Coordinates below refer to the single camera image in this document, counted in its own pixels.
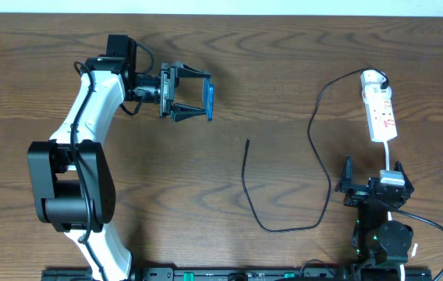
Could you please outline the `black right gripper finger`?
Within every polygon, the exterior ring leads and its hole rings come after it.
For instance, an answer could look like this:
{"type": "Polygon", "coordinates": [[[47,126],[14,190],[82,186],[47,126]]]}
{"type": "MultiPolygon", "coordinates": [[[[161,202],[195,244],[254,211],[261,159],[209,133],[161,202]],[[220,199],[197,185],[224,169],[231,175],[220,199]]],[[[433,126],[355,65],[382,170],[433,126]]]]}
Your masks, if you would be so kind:
{"type": "Polygon", "coordinates": [[[346,162],[342,170],[341,185],[350,186],[353,181],[353,164],[350,155],[346,156],[346,162]]]}
{"type": "Polygon", "coordinates": [[[407,177],[407,175],[402,167],[402,163],[400,161],[397,161],[395,163],[395,171],[400,172],[402,174],[402,177],[405,182],[409,182],[408,177],[407,177]]]}

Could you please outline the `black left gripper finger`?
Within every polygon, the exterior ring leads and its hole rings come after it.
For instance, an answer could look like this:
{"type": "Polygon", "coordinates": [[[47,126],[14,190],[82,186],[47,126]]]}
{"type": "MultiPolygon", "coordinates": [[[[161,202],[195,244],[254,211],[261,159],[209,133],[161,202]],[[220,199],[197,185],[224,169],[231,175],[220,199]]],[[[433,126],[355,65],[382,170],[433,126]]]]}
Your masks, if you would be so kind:
{"type": "Polygon", "coordinates": [[[178,78],[210,78],[211,74],[206,70],[194,69],[183,62],[175,63],[175,75],[178,78]]]}
{"type": "Polygon", "coordinates": [[[174,122],[180,122],[191,117],[202,116],[205,114],[206,111],[203,108],[193,107],[180,103],[175,103],[170,111],[170,116],[174,122]]]}

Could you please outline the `blue Galaxy smartphone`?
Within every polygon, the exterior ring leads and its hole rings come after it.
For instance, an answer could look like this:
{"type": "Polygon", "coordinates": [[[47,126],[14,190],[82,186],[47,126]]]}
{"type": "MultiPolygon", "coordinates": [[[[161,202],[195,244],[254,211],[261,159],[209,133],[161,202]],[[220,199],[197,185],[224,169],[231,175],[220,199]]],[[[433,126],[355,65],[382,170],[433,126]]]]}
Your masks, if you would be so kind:
{"type": "Polygon", "coordinates": [[[210,77],[203,79],[203,106],[207,121],[210,122],[214,108],[214,84],[210,77]]]}

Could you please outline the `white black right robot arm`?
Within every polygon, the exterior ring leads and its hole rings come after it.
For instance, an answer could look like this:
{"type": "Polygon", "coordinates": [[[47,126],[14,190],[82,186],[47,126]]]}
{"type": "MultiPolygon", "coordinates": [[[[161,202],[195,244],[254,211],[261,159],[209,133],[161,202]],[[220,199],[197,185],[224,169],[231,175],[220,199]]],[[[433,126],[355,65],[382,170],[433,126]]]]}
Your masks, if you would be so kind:
{"type": "Polygon", "coordinates": [[[414,192],[402,163],[381,170],[364,185],[355,184],[348,155],[336,190],[345,195],[343,204],[358,214],[353,230],[357,261],[346,266],[345,275],[351,280],[404,280],[413,229],[391,217],[414,192]]]}

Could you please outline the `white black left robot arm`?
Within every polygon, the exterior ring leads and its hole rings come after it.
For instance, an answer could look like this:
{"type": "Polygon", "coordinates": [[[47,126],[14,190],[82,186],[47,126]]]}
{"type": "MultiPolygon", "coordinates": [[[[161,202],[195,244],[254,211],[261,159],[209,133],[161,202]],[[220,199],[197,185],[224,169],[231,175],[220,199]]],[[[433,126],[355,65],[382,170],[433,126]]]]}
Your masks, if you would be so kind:
{"type": "Polygon", "coordinates": [[[153,103],[162,118],[213,118],[214,84],[207,70],[164,63],[158,74],[136,71],[140,44],[111,34],[106,52],[74,62],[80,91],[63,124],[34,141],[27,163],[37,217],[64,233],[87,269],[45,269],[43,280],[140,280],[141,271],[112,221],[116,192],[103,150],[114,114],[127,101],[153,103]]]}

